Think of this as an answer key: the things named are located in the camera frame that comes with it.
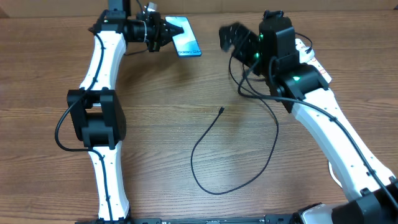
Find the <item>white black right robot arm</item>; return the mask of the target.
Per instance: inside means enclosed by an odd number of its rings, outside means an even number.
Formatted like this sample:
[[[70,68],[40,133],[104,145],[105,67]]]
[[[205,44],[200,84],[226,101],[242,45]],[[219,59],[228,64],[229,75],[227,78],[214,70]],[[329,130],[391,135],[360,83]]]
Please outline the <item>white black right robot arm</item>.
[[[316,203],[293,213],[291,223],[396,223],[397,177],[350,125],[303,35],[282,11],[265,11],[258,33],[243,24],[220,27],[220,47],[262,76],[269,92],[250,88],[246,98],[281,102],[312,135],[330,163],[346,203]]]

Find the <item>Samsung Galaxy smartphone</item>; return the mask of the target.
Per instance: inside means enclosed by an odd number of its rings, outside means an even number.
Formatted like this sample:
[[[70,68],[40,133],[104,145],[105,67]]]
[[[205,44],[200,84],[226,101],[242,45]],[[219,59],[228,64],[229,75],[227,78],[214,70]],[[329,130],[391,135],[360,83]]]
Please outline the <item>Samsung Galaxy smartphone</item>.
[[[189,20],[182,16],[166,16],[165,20],[183,29],[183,33],[172,37],[179,57],[200,57],[201,49]]]

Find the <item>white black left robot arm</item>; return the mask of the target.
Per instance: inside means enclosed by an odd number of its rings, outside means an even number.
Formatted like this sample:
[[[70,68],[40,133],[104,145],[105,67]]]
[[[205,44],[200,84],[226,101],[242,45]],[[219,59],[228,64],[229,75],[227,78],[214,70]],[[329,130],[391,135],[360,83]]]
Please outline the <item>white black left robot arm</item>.
[[[121,149],[126,137],[126,117],[116,94],[121,60],[130,43],[140,42],[157,52],[175,36],[188,30],[162,18],[155,4],[141,7],[131,19],[129,1],[110,1],[89,28],[94,50],[85,79],[67,94],[68,108],[81,152],[90,156],[99,198],[94,223],[132,223],[124,190]]]

